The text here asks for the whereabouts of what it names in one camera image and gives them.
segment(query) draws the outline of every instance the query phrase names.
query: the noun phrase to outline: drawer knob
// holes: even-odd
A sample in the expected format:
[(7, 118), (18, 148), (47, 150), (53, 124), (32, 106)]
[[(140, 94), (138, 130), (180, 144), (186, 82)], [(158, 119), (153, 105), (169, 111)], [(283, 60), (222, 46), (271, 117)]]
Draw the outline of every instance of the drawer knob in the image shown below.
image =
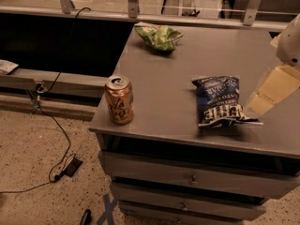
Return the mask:
[(198, 182), (196, 181), (196, 176), (192, 175), (191, 180), (188, 182), (191, 186), (197, 186)]
[(185, 202), (182, 202), (181, 204), (182, 204), (181, 210), (186, 212), (188, 210), (187, 204)]

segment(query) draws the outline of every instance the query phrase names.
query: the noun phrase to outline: table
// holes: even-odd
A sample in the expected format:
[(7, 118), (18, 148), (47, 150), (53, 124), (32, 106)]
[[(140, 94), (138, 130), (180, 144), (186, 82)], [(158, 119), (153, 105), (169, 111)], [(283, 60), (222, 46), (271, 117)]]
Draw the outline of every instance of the table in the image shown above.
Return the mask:
[(263, 74), (280, 64), (264, 31), (175, 27), (170, 54), (134, 32), (114, 74), (130, 78), (134, 118), (110, 121), (105, 98), (90, 129), (103, 170), (125, 213), (186, 224), (243, 224), (300, 184), (300, 103), (295, 93), (266, 113), (262, 127), (198, 129), (197, 76), (237, 76), (245, 105)]

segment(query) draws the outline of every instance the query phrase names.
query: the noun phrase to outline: white robot part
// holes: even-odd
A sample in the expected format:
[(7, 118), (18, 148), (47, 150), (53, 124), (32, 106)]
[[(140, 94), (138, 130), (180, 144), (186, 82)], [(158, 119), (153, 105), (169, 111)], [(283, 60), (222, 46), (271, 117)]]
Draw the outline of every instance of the white robot part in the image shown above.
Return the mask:
[(287, 65), (300, 68), (300, 14), (281, 33), (277, 57)]

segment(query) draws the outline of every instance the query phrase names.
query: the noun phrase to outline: gray countertop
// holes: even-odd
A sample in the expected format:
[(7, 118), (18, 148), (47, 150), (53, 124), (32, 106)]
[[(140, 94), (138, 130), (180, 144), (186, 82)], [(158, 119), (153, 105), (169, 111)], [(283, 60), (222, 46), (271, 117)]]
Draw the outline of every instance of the gray countertop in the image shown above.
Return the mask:
[(197, 127), (196, 87), (191, 78), (237, 76), (239, 103), (245, 105), (263, 74), (281, 64), (276, 49), (270, 45), (269, 34), (253, 30), (175, 28), (184, 36), (170, 54), (152, 51), (132, 31), (114, 73), (125, 75), (132, 82), (134, 118), (129, 124), (115, 125), (109, 119), (103, 98), (90, 129), (103, 134), (300, 158), (298, 91), (262, 116), (262, 127)]

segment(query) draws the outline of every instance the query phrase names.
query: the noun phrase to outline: concrete floor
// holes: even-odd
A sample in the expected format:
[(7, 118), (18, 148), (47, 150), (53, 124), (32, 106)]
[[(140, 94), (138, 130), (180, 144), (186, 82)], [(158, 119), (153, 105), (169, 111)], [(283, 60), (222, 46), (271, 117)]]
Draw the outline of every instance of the concrete floor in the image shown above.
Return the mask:
[[(127, 12), (127, 0), (74, 0), (76, 8)], [(140, 0), (141, 12), (159, 14), (163, 0)], [(195, 0), (200, 17), (217, 17), (220, 0)], [(0, 0), (0, 5), (60, 8), (59, 0)], [(94, 107), (45, 101), (44, 111), (54, 115), (71, 140), (68, 155), (83, 161), (70, 178), (64, 176), (34, 190), (0, 193), (0, 224), (79, 224), (85, 209), (91, 224), (172, 225), (170, 222), (122, 214), (110, 191), (110, 178), (99, 162), (99, 146), (89, 129)], [(28, 98), (0, 96), (0, 191), (16, 191), (48, 182), (48, 173), (68, 147), (54, 121), (40, 112), (31, 114)], [(281, 200), (264, 205), (267, 213), (246, 225), (299, 225), (300, 188)]]

